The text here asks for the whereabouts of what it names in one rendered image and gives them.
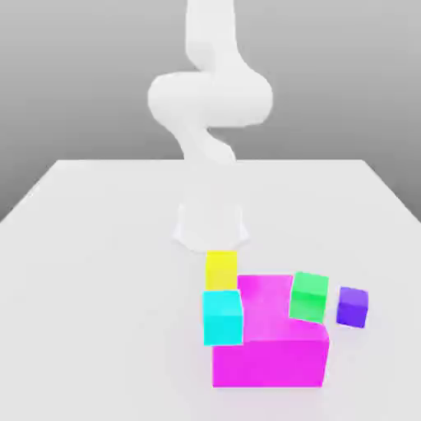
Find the small yellow cube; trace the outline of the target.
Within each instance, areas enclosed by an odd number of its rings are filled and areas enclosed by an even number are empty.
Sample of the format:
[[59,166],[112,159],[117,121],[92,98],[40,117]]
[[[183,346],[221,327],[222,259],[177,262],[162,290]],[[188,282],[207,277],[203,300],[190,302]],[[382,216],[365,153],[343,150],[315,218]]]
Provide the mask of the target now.
[[238,287],[237,252],[208,251],[205,278],[206,290],[235,290]]

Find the small cyan cube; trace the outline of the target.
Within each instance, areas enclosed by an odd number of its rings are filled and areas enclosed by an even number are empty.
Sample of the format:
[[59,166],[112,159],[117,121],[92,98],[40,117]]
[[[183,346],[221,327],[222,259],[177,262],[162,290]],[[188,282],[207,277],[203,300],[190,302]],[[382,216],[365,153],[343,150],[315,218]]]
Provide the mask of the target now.
[[243,343],[243,304],[238,289],[207,290],[202,294],[205,346]]

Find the small green cube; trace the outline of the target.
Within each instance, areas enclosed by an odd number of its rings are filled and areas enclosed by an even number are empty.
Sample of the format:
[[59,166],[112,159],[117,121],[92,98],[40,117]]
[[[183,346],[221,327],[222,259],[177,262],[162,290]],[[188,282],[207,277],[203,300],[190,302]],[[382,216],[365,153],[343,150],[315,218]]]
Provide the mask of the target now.
[[323,323],[329,278],[298,271],[292,283],[289,317],[306,322]]

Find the small purple cube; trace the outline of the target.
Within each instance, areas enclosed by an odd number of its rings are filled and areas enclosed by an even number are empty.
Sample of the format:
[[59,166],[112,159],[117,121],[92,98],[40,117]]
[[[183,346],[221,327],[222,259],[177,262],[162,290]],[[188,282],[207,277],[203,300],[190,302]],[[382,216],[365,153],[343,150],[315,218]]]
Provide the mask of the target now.
[[336,322],[345,326],[364,328],[368,314],[368,292],[363,289],[340,287]]

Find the large magenta box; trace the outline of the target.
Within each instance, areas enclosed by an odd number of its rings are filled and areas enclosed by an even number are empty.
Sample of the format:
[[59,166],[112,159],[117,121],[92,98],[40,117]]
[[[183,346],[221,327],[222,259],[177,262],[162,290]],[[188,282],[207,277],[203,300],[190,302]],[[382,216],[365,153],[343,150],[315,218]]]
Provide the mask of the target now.
[[212,350],[212,386],[320,387],[329,351],[326,327],[289,316],[292,275],[239,275],[243,343]]

